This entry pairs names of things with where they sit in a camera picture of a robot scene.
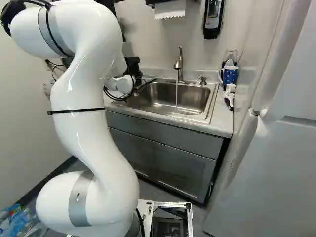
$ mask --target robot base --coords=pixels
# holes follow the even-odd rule
[[[143,218],[145,237],[193,237],[193,210],[189,202],[138,201]],[[142,237],[139,219],[134,221],[124,237]]]

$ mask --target gray cabinet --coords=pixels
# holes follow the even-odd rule
[[[106,111],[108,126],[171,147],[217,160],[222,137]]]
[[[204,202],[216,161],[117,129],[109,130],[136,172]]]

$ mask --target faucet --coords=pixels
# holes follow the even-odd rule
[[[183,56],[182,56],[182,47],[179,46],[180,56],[177,61],[174,62],[173,68],[178,70],[178,82],[183,82]]]
[[[182,55],[182,47],[181,46],[179,46],[179,50],[180,50],[180,56],[177,59],[177,61],[174,62],[174,65],[173,65],[173,68],[178,70],[178,83],[193,85],[193,84],[195,84],[195,82],[183,80],[183,55]]]

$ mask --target gray metal band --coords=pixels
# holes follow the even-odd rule
[[[76,180],[69,196],[68,214],[71,223],[76,227],[91,226],[86,215],[87,192],[94,174],[87,170]]]
[[[60,32],[58,30],[58,25],[56,22],[56,17],[55,17],[55,13],[54,13],[54,7],[52,7],[49,10],[49,14],[48,14],[48,21],[49,21],[49,28],[51,33],[54,35],[54,39],[56,41],[56,43],[58,44],[58,46],[60,48],[62,48],[62,50],[67,53],[68,55],[73,56],[74,53],[66,46],[65,42],[63,41]],[[63,52],[61,52],[58,47],[56,46],[56,44],[54,43],[53,39],[51,38],[48,28],[47,28],[47,23],[46,23],[46,8],[42,7],[39,10],[39,14],[38,14],[38,23],[39,23],[39,30],[41,35],[43,36],[44,40],[46,41],[47,45],[58,55],[62,56],[62,57],[67,57],[67,55],[65,55]]]

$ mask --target gray floor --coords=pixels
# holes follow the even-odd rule
[[[87,170],[86,166],[77,161],[74,165],[72,165],[66,172],[71,171],[79,171],[79,170]],[[181,199],[180,196],[175,196],[170,194],[169,192],[157,187],[156,185],[152,185],[149,182],[139,180],[140,185],[140,199],[148,199],[153,201],[185,201]],[[202,232],[202,226],[206,219],[207,211],[204,208],[200,208],[196,205],[193,205],[193,234],[194,237],[209,237],[205,233]],[[64,237],[64,234],[54,232],[49,230],[45,237]]]

